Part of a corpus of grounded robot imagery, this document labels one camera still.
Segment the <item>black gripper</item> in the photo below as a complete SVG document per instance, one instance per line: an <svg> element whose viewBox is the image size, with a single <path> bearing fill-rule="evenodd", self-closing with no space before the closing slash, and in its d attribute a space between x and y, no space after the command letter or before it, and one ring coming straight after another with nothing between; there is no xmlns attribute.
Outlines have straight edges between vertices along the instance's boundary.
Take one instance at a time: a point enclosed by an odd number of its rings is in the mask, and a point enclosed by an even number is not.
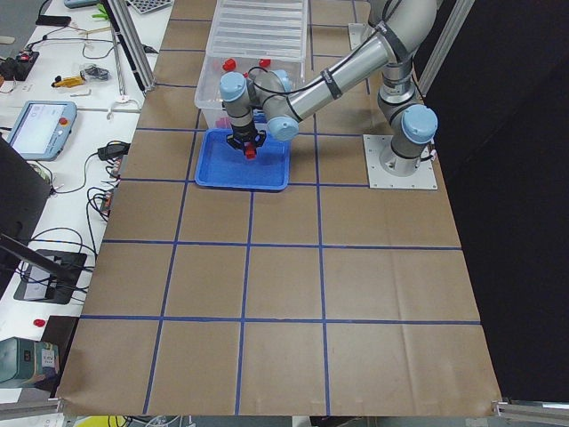
<svg viewBox="0 0 569 427"><path fill-rule="evenodd" d="M246 157L248 157L248 147L258 153L267 137L266 131L258 130L254 124L232 125L231 130L231 134L226 137L227 144L233 149L241 150Z"/></svg>

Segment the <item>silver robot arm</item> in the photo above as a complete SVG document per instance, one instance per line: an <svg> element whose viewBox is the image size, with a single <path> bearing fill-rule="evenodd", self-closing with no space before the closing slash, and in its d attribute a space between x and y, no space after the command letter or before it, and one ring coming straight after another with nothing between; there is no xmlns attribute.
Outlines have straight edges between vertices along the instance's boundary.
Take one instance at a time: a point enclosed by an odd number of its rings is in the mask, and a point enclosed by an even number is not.
<svg viewBox="0 0 569 427"><path fill-rule="evenodd" d="M361 44L297 90L291 88L283 70L262 69L247 76L228 72L220 79L220 95L231 123L227 144L252 158L268 134L289 141L298 134L300 122L381 72L378 105L393 129L380 155L381 166L395 176L414 174L425 161L423 150L438 127L435 112L419 102L413 81L413 56L436 16L435 1L372 1Z"/></svg>

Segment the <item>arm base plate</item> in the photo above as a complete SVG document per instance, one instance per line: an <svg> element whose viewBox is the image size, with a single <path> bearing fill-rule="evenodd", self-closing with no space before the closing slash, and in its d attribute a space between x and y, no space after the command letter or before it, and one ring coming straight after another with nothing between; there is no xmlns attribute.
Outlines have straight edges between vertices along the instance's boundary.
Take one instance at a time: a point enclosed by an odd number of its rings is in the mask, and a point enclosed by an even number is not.
<svg viewBox="0 0 569 427"><path fill-rule="evenodd" d="M367 23L349 23L348 32L350 50L353 51L372 34L373 28Z"/></svg>
<svg viewBox="0 0 569 427"><path fill-rule="evenodd" d="M415 159L405 159L392 150L391 140L391 135L363 135L369 187L437 190L437 179L428 148Z"/></svg>

